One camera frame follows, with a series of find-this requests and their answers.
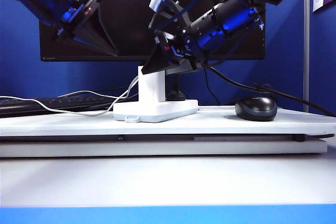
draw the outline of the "white table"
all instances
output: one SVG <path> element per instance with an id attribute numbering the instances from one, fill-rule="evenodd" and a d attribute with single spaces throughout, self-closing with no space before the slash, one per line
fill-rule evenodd
<path id="1" fill-rule="evenodd" d="M 1 206 L 336 203 L 336 139 L 325 154 L 0 161 Z"/>
<path id="2" fill-rule="evenodd" d="M 195 124 L 197 117 L 207 123 Z M 333 118 L 286 110 L 280 110 L 271 123 L 242 121 L 234 117 L 232 108 L 200 111 L 160 124 L 114 125 L 108 115 L 92 125 L 94 120 L 49 115 L 1 119 L 0 123 L 2 136 L 19 138 L 48 132 L 51 137 L 80 132 L 115 135 L 125 129 L 135 135 L 172 134 L 172 129 L 190 134 L 186 125 L 199 133 L 313 135 L 334 133 L 336 126 Z M 336 203 L 336 138 L 326 141 L 329 149 L 324 154 L 2 159 L 1 206 Z"/>

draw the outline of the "blue wall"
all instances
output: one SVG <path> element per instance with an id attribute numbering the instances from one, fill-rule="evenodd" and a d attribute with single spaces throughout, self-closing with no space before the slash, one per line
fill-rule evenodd
<path id="1" fill-rule="evenodd" d="M 70 91 L 126 86 L 136 75 L 137 63 L 40 62 L 38 20 L 19 2 L 0 0 L 0 94 L 54 97 Z M 245 84 L 267 83 L 302 96 L 303 0 L 285 0 L 267 6 L 266 59 L 228 61 L 218 69 Z M 232 87 L 217 76 L 209 81 L 222 104 L 255 95 Z M 205 85 L 204 72 L 182 75 L 182 89 L 200 104 L 216 104 Z M 279 99 L 284 108 L 301 104 Z"/>
<path id="2" fill-rule="evenodd" d="M 310 14 L 310 101 L 336 113 L 336 3 Z"/>

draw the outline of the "black keyboard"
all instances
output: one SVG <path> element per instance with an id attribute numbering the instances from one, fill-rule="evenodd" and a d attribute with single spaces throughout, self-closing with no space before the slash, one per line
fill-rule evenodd
<path id="1" fill-rule="evenodd" d="M 37 98 L 36 100 L 51 109 L 74 112 L 104 110 L 114 101 L 113 98 L 105 97 Z M 0 118 L 53 113 L 33 101 L 0 100 Z"/>

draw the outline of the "computer mouse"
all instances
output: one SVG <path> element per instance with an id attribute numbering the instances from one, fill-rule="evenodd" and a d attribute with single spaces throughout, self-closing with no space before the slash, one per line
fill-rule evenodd
<path id="1" fill-rule="evenodd" d="M 271 98 L 256 97 L 238 100 L 235 109 L 237 116 L 242 119 L 269 122 L 277 115 L 278 106 Z"/>

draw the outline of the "computer monitor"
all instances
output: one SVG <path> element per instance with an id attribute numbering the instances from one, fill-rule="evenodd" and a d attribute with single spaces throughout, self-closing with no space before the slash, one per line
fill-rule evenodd
<path id="1" fill-rule="evenodd" d="M 192 0 L 178 0 L 186 6 Z M 118 56 L 111 56 L 83 47 L 76 42 L 63 44 L 53 39 L 55 28 L 40 23 L 40 57 L 42 61 L 141 61 L 145 62 L 155 45 L 153 31 L 148 25 L 153 17 L 149 8 L 150 0 L 103 0 L 101 20 L 107 33 L 118 50 Z M 195 20 L 214 6 L 212 0 L 202 0 L 190 11 Z M 221 59 L 240 38 L 226 43 L 211 56 Z M 265 30 L 254 29 L 241 46 L 231 55 L 230 60 L 263 59 L 265 55 Z"/>

